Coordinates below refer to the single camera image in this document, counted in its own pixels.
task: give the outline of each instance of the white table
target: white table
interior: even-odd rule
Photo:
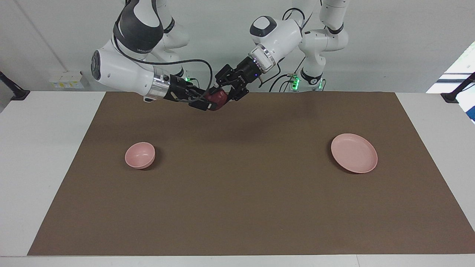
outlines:
[[[474,228],[475,124],[440,95],[397,96]],[[26,257],[103,97],[103,92],[32,92],[0,114],[0,266],[475,266],[475,254]]]

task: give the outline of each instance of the brown mat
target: brown mat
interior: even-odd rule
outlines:
[[[364,136],[379,165],[329,153]],[[146,171],[127,148],[157,147]],[[29,255],[475,253],[475,233],[391,93],[249,94],[218,112],[107,93]]]

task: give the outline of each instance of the black pole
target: black pole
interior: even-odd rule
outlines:
[[[24,100],[27,98],[28,94],[30,93],[29,90],[23,90],[20,86],[18,86],[14,81],[8,79],[8,77],[0,71],[0,80],[10,88],[10,90],[15,94],[11,99],[15,100]]]
[[[475,81],[475,72],[463,81],[452,93],[440,94],[447,103],[458,104],[457,95],[462,92],[469,84]]]

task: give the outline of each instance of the pink plate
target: pink plate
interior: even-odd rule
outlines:
[[[125,153],[125,162],[135,169],[145,169],[155,160],[155,148],[152,144],[141,142],[131,146]]]
[[[378,154],[371,143],[352,133],[333,139],[332,154],[339,165],[355,173],[370,172],[378,164]]]

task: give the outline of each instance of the green led indicator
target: green led indicator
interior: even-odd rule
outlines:
[[[300,83],[300,78],[299,77],[294,77],[294,83],[292,84],[292,90],[297,91],[298,90],[298,85]]]

